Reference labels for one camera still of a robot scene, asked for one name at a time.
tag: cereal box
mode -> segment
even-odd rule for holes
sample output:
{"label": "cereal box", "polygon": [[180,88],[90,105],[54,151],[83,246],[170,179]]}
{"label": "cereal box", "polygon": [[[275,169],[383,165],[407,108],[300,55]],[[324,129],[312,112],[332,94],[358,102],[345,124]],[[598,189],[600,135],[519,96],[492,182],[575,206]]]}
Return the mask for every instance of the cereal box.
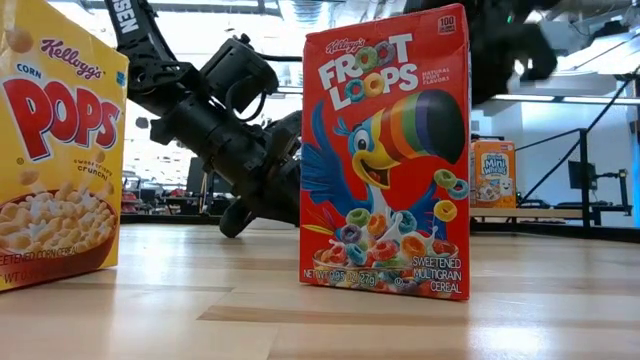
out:
{"label": "cereal box", "polygon": [[516,207],[515,162],[511,141],[479,140],[471,144],[472,207]]}
{"label": "cereal box", "polygon": [[469,297],[464,8],[310,34],[300,281]]}
{"label": "cereal box", "polygon": [[115,265],[127,59],[44,0],[0,0],[0,290]]}

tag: toucan eye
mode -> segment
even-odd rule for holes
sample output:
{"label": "toucan eye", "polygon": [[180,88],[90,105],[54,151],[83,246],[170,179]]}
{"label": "toucan eye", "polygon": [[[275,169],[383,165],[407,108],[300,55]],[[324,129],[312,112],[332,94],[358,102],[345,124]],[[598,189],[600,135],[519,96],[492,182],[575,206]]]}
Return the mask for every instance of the toucan eye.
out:
{"label": "toucan eye", "polygon": [[360,129],[353,137],[353,143],[358,150],[367,150],[369,147],[369,134],[367,130]]}

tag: wood grain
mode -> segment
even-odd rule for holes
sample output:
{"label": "wood grain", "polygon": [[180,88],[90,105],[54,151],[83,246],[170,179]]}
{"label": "wood grain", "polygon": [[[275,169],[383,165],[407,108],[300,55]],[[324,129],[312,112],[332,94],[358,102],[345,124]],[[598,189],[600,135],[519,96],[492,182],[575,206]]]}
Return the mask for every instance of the wood grain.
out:
{"label": "wood grain", "polygon": [[127,225],[120,265],[0,295],[4,359],[640,358],[640,246],[472,239],[466,303],[300,285],[298,234]]}

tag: corn pops cereal box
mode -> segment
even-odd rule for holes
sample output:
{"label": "corn pops cereal box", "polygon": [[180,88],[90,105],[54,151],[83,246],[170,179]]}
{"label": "corn pops cereal box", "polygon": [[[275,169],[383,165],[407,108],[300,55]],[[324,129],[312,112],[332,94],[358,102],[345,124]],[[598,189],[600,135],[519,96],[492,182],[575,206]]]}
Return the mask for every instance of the corn pops cereal box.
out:
{"label": "corn pops cereal box", "polygon": [[516,207],[515,162],[511,141],[479,140],[471,144],[472,207]]}
{"label": "corn pops cereal box", "polygon": [[0,0],[0,290],[115,265],[128,60],[44,0]]}
{"label": "corn pops cereal box", "polygon": [[310,34],[300,281],[469,297],[469,45],[452,5]]}

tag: kellogg's logo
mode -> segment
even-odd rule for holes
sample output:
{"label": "kellogg's logo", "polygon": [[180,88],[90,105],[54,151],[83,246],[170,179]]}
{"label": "kellogg's logo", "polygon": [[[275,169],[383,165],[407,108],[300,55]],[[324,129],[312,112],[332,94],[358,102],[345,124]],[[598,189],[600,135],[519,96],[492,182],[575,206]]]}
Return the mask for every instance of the kellogg's logo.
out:
{"label": "kellogg's logo", "polygon": [[352,54],[358,51],[362,47],[364,47],[363,38],[359,38],[358,40],[355,40],[355,41],[351,41],[348,38],[339,39],[339,40],[334,40],[329,45],[327,45],[326,53],[335,54],[339,51],[344,51],[347,54]]}
{"label": "kellogg's logo", "polygon": [[91,90],[72,91],[59,81],[41,87],[22,78],[6,80],[2,86],[32,161],[53,155],[49,145],[52,138],[83,148],[96,143],[110,149],[116,143],[116,122],[122,111],[115,104],[102,101]]}
{"label": "kellogg's logo", "polygon": [[40,41],[40,51],[51,59],[61,60],[76,69],[76,75],[87,80],[100,79],[103,71],[97,65],[89,65],[82,61],[80,51],[72,47],[66,47],[64,41],[57,39],[42,39]]}

